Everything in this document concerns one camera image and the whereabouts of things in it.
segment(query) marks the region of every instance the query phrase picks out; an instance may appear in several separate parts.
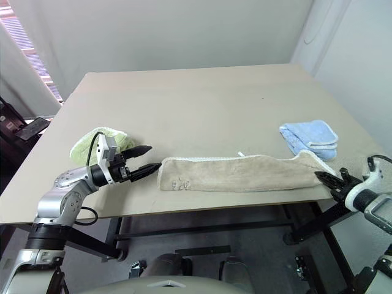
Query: logo on towel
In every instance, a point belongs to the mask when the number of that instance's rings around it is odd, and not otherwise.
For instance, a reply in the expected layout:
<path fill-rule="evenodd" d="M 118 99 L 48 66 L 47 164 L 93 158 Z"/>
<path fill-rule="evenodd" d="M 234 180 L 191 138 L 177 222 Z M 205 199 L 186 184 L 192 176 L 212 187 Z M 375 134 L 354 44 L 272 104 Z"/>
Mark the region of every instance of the logo on towel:
<path fill-rule="evenodd" d="M 181 179 L 181 177 L 179 177 L 178 179 L 179 179 L 179 185 L 177 185 L 177 181 L 171 182 L 171 187 L 173 188 L 173 191 L 188 190 L 188 188 L 190 186 L 189 181 L 184 181 L 183 179 Z"/>

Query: green towel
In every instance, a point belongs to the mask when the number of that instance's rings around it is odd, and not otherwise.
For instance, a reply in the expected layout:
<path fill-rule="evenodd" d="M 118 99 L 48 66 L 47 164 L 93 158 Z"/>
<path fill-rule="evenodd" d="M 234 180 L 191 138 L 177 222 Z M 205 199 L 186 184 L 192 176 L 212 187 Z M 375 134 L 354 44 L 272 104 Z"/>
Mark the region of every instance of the green towel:
<path fill-rule="evenodd" d="M 69 157 L 78 165 L 86 165 L 88 149 L 90 148 L 91 140 L 97 132 L 102 132 L 108 137 L 114 137 L 117 143 L 117 153 L 135 146 L 135 143 L 130 139 L 126 133 L 120 130 L 114 130 L 109 127 L 97 127 L 94 130 L 84 135 L 72 147 Z M 90 165 L 97 163 L 96 149 L 91 151 Z"/>

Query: white wall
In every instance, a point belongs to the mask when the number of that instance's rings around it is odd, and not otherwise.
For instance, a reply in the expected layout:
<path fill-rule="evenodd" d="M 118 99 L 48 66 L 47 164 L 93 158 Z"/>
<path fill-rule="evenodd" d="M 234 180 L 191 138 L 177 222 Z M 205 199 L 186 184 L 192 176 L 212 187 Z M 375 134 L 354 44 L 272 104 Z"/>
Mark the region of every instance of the white wall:
<path fill-rule="evenodd" d="M 323 61 L 351 0 L 314 0 L 291 63 L 314 76 Z"/>
<path fill-rule="evenodd" d="M 55 115 L 60 104 L 0 23 L 0 95 L 24 118 Z"/>
<path fill-rule="evenodd" d="M 315 78 L 392 155 L 392 1 L 353 0 Z"/>
<path fill-rule="evenodd" d="M 63 99 L 87 72 L 289 62 L 312 0 L 10 0 Z"/>

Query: black cable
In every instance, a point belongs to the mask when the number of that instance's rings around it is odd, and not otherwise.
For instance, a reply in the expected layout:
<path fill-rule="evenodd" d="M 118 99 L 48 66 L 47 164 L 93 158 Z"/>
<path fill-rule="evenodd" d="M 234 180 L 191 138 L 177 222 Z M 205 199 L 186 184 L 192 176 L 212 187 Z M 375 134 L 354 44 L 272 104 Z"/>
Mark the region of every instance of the black cable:
<path fill-rule="evenodd" d="M 75 224 L 77 224 L 77 225 L 93 225 L 93 224 L 95 224 L 98 221 L 98 213 L 95 210 L 93 210 L 90 207 L 86 207 L 86 206 L 82 206 L 81 209 L 85 209 L 85 210 L 91 211 L 92 213 L 94 213 L 95 218 L 91 222 L 78 222 L 76 220 Z"/>
<path fill-rule="evenodd" d="M 385 155 L 376 154 L 376 155 L 371 156 L 370 158 L 380 158 L 380 159 L 388 161 L 390 164 L 392 164 L 392 159 L 390 159 L 389 157 L 387 157 Z"/>
<path fill-rule="evenodd" d="M 98 137 L 98 135 L 100 135 L 100 134 L 101 134 L 101 135 L 104 135 L 104 133 L 102 133 L 102 132 L 97 132 L 97 133 L 93 136 L 93 138 L 92 138 L 92 140 L 91 140 L 90 149 L 88 150 L 87 161 L 86 161 L 86 165 L 87 165 L 87 166 L 90 164 L 91 151 L 92 151 L 92 147 L 94 146 L 94 142 L 95 142 L 96 138 Z"/>

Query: metal table frame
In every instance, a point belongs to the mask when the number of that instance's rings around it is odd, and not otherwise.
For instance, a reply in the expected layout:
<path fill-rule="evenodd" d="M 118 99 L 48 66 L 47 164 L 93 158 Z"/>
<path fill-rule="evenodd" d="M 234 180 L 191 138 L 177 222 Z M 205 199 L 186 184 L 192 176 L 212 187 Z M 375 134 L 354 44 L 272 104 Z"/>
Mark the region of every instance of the metal table frame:
<path fill-rule="evenodd" d="M 122 254 L 120 249 L 117 249 L 117 242 L 128 240 L 143 236 L 167 235 L 167 234 L 181 234 L 181 233 L 207 233 L 207 232 L 221 232 L 230 230 L 243 230 L 250 228 L 267 228 L 267 227 L 290 227 L 291 232 L 283 236 L 286 244 L 298 244 L 311 236 L 323 232 L 325 238 L 330 245 L 332 253 L 339 265 L 342 275 L 347 285 L 350 285 L 353 274 L 347 263 L 339 244 L 337 243 L 330 227 L 345 218 L 351 216 L 353 213 L 348 210 L 343 203 L 337 203 L 325 212 L 321 212 L 317 202 L 310 202 L 309 205 L 315 215 L 314 219 L 304 225 L 298 225 L 296 220 L 292 217 L 290 212 L 290 205 L 282 205 L 285 213 L 285 218 L 278 220 L 269 220 L 261 222 L 243 222 L 238 224 L 221 224 L 221 225 L 207 225 L 201 227 L 187 227 L 174 228 L 169 230 L 156 230 L 149 232 L 137 233 L 120 233 L 122 217 L 112 217 L 106 236 L 105 242 L 101 242 L 77 229 L 73 229 L 70 234 L 70 239 L 67 245 L 83 252 L 87 252 L 98 257 L 102 257 L 102 261 L 106 262 L 108 259 L 124 259 L 126 254 Z M 30 231 L 31 226 L 28 224 L 18 224 L 15 227 Z"/>

